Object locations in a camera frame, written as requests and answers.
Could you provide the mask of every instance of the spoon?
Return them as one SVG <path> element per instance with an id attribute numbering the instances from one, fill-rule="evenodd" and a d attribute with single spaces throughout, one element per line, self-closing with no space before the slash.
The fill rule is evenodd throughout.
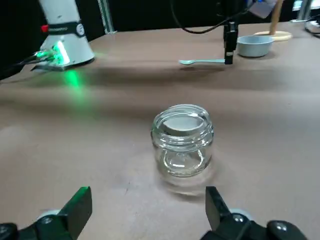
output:
<path id="1" fill-rule="evenodd" d="M 224 64 L 224 59 L 209 59 L 209 60 L 179 60 L 179 63 L 183 65 L 190 65 L 195 63 L 216 63 L 216 64 Z"/>

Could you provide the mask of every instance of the green light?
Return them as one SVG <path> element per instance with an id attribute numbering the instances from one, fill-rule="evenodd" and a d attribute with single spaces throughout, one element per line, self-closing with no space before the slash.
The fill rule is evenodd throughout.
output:
<path id="1" fill-rule="evenodd" d="M 66 65 L 70 63 L 70 58 L 67 54 L 64 44 L 61 41 L 58 41 L 56 45 L 52 47 L 52 49 L 56 52 L 53 55 L 53 58 L 56 60 L 58 65 Z"/>
<path id="2" fill-rule="evenodd" d="M 36 57 L 37 57 L 37 58 L 42 58 L 42 57 L 46 56 L 47 54 L 48 54 L 47 52 L 41 51 L 41 52 L 38 52 L 38 53 L 36 54 Z"/>
<path id="3" fill-rule="evenodd" d="M 77 105 L 84 104 L 83 84 L 76 70 L 65 72 L 65 83 L 69 86 L 74 102 Z"/>
<path id="4" fill-rule="evenodd" d="M 70 58 L 67 54 L 67 51 L 65 49 L 64 44 L 61 41 L 58 41 L 57 47 L 59 48 L 60 54 L 62 55 L 63 58 L 63 63 L 62 64 L 68 64 L 70 63 Z"/>

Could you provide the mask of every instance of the tabletop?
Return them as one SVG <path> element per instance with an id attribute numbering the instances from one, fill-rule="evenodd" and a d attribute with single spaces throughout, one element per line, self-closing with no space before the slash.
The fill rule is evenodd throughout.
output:
<path id="1" fill-rule="evenodd" d="M 239 34 L 268 27 L 241 25 Z M 159 184 L 150 139 L 158 113 L 196 104 L 214 124 L 211 184 L 228 206 L 317 239 L 320 41 L 301 25 L 278 30 L 293 39 L 265 57 L 192 66 L 178 60 L 223 56 L 222 28 L 118 32 L 90 43 L 93 63 L 1 81 L 0 222 L 25 227 L 91 186 L 80 240 L 200 239 L 210 229 L 204 199 Z"/>

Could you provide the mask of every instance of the black clamp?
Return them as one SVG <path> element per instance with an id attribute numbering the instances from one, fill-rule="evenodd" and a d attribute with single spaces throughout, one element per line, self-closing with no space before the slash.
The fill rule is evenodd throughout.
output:
<path id="1" fill-rule="evenodd" d="M 46 215 L 20 230 L 14 223 L 0 224 L 0 240 L 76 240 L 91 213 L 91 189 L 81 187 L 57 215 Z"/>
<path id="2" fill-rule="evenodd" d="M 207 186 L 205 212 L 211 231 L 201 240 L 307 240 L 292 223 L 269 221 L 266 227 L 239 213 L 231 213 L 214 186 Z"/>
<path id="3" fill-rule="evenodd" d="M 235 21 L 227 21 L 223 26 L 224 63 L 226 65 L 233 63 L 234 51 L 237 47 L 237 39 L 238 24 Z"/>

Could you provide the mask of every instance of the cable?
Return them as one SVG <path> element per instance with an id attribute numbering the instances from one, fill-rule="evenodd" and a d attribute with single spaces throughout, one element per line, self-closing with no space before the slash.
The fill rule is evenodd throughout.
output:
<path id="1" fill-rule="evenodd" d="M 9 71 L 14 70 L 14 67 L 28 65 L 28 64 L 37 64 L 37 63 L 41 63 L 41 62 L 51 61 L 52 60 L 52 56 L 48 56 L 46 58 L 43 57 L 43 58 L 37 59 L 37 53 L 39 53 L 39 52 L 36 52 L 34 55 L 28 56 L 27 58 L 25 58 L 24 60 L 22 60 L 22 61 L 20 61 L 18 63 L 12 64 L 12 65 L 10 65 L 8 67 L 0 69 L 0 74 L 3 75 L 4 73 L 8 73 Z"/>
<path id="2" fill-rule="evenodd" d="M 315 16 L 310 17 L 310 18 L 307 20 L 307 22 L 310 22 L 310 21 L 314 20 L 316 17 L 320 17 L 320 14 L 317 14 L 317 15 L 315 15 Z"/>
<path id="3" fill-rule="evenodd" d="M 230 17 L 227 17 L 225 20 L 219 22 L 217 25 L 214 25 L 214 26 L 212 26 L 212 27 L 209 27 L 208 29 L 203 30 L 203 31 L 192 31 L 192 30 L 189 30 L 189 29 L 183 27 L 183 26 L 180 24 L 180 22 L 179 22 L 179 20 L 178 20 L 178 18 L 177 18 L 177 16 L 176 16 L 176 14 L 175 14 L 174 0 L 170 0 L 170 9 L 171 9 L 171 13 L 172 13 L 173 20 L 174 20 L 175 23 L 178 25 L 178 27 L 181 28 L 183 31 L 185 31 L 185 32 L 187 32 L 187 33 L 190 33 L 190 34 L 206 34 L 206 33 L 210 32 L 210 31 L 216 29 L 217 27 L 221 26 L 221 25 L 224 24 L 225 22 L 230 21 L 230 20 L 232 20 L 232 19 L 235 19 L 235 18 L 237 18 L 237 17 L 239 17 L 239 16 L 241 16 L 241 15 L 243 15 L 243 14 L 246 14 L 246 13 L 249 11 L 249 9 L 253 6 L 253 4 L 255 4 L 255 2 L 256 2 L 256 1 L 253 0 L 252 3 L 251 3 L 248 7 L 246 7 L 244 10 L 242 10 L 242 11 L 240 11 L 240 12 L 238 12 L 238 13 L 230 16 Z"/>
<path id="4" fill-rule="evenodd" d="M 315 16 L 310 17 L 310 18 L 304 23 L 304 30 L 305 30 L 307 33 L 313 35 L 314 37 L 320 39 L 320 32 L 312 32 L 312 31 L 310 31 L 310 30 L 307 28 L 307 23 L 315 20 L 317 17 L 320 17 L 320 14 L 317 14 L 317 15 L 315 15 Z"/>

